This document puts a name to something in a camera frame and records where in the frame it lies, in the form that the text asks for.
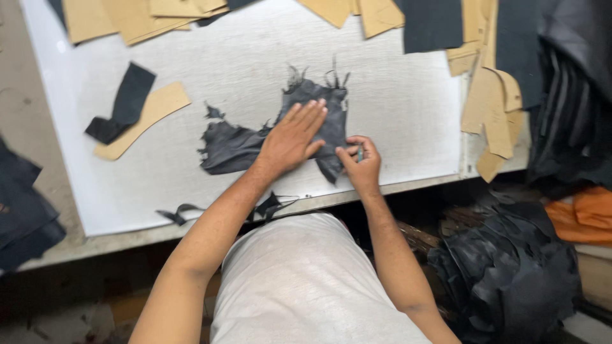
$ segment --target black fabric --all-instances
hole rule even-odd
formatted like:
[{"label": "black fabric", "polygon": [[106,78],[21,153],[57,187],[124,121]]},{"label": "black fabric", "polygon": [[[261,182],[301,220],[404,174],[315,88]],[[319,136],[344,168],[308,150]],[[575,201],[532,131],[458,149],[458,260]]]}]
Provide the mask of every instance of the black fabric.
[{"label": "black fabric", "polygon": [[140,118],[155,74],[130,62],[114,101],[111,119],[94,117],[85,130],[101,143],[110,144]]},{"label": "black fabric", "polygon": [[11,271],[40,257],[64,236],[58,213],[32,185],[40,168],[17,156],[0,138],[0,269]]},{"label": "black fabric", "polygon": [[612,105],[573,59],[542,42],[545,101],[531,111],[528,182],[558,199],[591,183],[612,189]]},{"label": "black fabric", "polygon": [[540,36],[568,56],[612,103],[612,1],[540,0]]},{"label": "black fabric", "polygon": [[[291,79],[289,89],[283,94],[283,106],[275,121],[276,125],[295,103],[305,104],[309,100],[325,98],[327,117],[313,140],[322,138],[326,143],[312,158],[316,159],[319,169],[331,183],[335,183],[343,168],[335,154],[335,148],[346,147],[346,110],[343,109],[343,101],[347,90],[344,85],[340,85],[337,77],[335,79],[334,85],[325,87],[302,79],[296,73]],[[221,112],[209,110],[209,117],[211,113],[219,116]],[[270,129],[266,124],[261,130],[255,131],[232,126],[227,121],[210,123],[202,137],[206,148],[199,150],[203,155],[202,168],[210,174],[246,170],[257,158]]]},{"label": "black fabric", "polygon": [[155,212],[165,217],[166,219],[172,220],[172,222],[174,222],[175,224],[182,226],[185,223],[187,223],[187,221],[185,220],[185,218],[183,218],[183,216],[181,216],[181,213],[184,211],[189,211],[189,210],[205,211],[206,209],[202,209],[198,206],[194,206],[193,204],[183,203],[180,206],[178,206],[178,208],[176,208],[176,212],[169,212],[166,210],[156,210]]},{"label": "black fabric", "polygon": [[228,7],[230,10],[237,9],[238,7],[246,6],[256,0],[228,0]]},{"label": "black fabric", "polygon": [[461,0],[395,0],[404,13],[404,53],[463,45]]},{"label": "black fabric", "polygon": [[62,5],[62,0],[47,0],[47,2],[49,2],[49,5],[62,22],[64,29],[68,31],[66,27],[66,19],[64,18],[64,6]]},{"label": "black fabric", "polygon": [[539,19],[538,1],[499,2],[496,66],[517,80],[525,109],[540,105],[542,99]]},{"label": "black fabric", "polygon": [[540,203],[498,207],[484,226],[448,237],[428,262],[460,314],[464,343],[538,343],[573,314],[576,254]]},{"label": "black fabric", "polygon": [[217,21],[217,19],[221,18],[222,16],[224,16],[224,15],[226,15],[228,13],[229,12],[215,14],[214,16],[212,16],[210,18],[202,18],[200,20],[196,20],[196,24],[198,24],[199,27],[209,26],[210,24],[212,24],[215,21]]}]

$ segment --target left hand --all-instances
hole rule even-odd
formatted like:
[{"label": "left hand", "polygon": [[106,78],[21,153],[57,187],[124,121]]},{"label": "left hand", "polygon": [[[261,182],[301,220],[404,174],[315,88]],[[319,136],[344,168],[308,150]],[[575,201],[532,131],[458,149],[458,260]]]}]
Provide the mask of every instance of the left hand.
[{"label": "left hand", "polygon": [[327,116],[325,104],[325,99],[311,100],[305,106],[294,104],[266,137],[253,166],[276,179],[316,153],[325,141],[311,140]]}]

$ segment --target white t-shirt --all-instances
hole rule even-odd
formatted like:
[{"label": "white t-shirt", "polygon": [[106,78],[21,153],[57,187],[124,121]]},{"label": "white t-shirt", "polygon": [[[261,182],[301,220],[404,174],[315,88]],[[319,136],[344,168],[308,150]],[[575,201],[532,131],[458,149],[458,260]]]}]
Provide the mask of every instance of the white t-shirt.
[{"label": "white t-shirt", "polygon": [[430,343],[329,214],[287,217],[249,232],[222,269],[212,343]]}]

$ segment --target orange fabric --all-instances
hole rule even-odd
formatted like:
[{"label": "orange fabric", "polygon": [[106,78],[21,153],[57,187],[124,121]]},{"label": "orange fabric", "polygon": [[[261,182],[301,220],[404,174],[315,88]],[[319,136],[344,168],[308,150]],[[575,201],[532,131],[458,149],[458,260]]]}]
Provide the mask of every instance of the orange fabric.
[{"label": "orange fabric", "polygon": [[546,212],[559,238],[612,246],[612,192],[596,187],[574,196],[574,204],[551,202]]}]

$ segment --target man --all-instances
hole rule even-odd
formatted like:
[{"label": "man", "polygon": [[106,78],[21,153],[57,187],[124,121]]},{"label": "man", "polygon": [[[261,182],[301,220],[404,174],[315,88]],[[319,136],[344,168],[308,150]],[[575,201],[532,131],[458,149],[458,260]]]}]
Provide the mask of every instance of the man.
[{"label": "man", "polygon": [[272,129],[253,165],[168,258],[131,344],[199,343],[204,292],[222,262],[212,343],[459,343],[380,194],[381,158],[367,137],[349,137],[355,146],[336,153],[364,204],[378,278],[328,214],[276,220],[234,243],[270,184],[325,143],[311,140],[326,114],[323,99],[295,104]]}]

